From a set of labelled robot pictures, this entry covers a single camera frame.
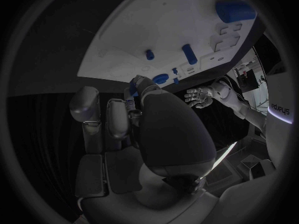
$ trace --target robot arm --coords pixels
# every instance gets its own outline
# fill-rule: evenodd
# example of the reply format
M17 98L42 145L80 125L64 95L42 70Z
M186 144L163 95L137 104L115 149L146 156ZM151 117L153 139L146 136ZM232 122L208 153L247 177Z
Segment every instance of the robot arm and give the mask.
M264 136L266 134L265 116L258 111L250 109L247 103L239 101L234 90L223 81L219 83L214 82L210 86L187 90L185 98L185 102L192 101L189 107L195 106L199 109L212 104L212 98L214 98L223 105L230 107L237 117L246 119L259 128Z

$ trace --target blue knob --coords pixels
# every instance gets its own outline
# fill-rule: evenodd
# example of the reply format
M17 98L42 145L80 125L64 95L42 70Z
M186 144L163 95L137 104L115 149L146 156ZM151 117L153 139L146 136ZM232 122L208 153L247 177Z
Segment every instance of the blue knob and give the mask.
M154 54L151 50L147 50L147 59L149 61L153 60L154 59Z
M182 47L182 50L185 53L185 56L187 57L187 60L190 65L194 65L197 63L197 58L189 44L184 45Z
M178 84L178 78L174 78L173 81Z
M158 76L155 76L152 81L154 81L156 84L161 85L165 83L169 79L168 74L161 74Z
M216 11L225 23L254 19L256 16L255 10L242 0L219 1Z
M174 72L175 74L177 74L177 69L176 69L176 68L173 68L173 72Z

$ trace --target white board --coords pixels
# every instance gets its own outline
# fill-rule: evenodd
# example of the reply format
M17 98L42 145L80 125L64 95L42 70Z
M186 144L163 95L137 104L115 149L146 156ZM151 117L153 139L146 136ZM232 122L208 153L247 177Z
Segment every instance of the white board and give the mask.
M91 42L80 77L130 82L136 75L168 74L160 87L231 61L254 19L225 24L217 0L125 0ZM190 44L198 62L189 65L182 46ZM155 58L146 58L151 50Z

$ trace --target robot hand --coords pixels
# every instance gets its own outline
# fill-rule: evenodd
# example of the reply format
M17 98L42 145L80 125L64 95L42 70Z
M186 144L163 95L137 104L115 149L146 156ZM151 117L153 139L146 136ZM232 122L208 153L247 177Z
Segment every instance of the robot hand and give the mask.
M213 93L214 90L211 87L198 87L197 89L187 90L185 102L192 101L189 103L189 107L195 106L202 109L213 103Z

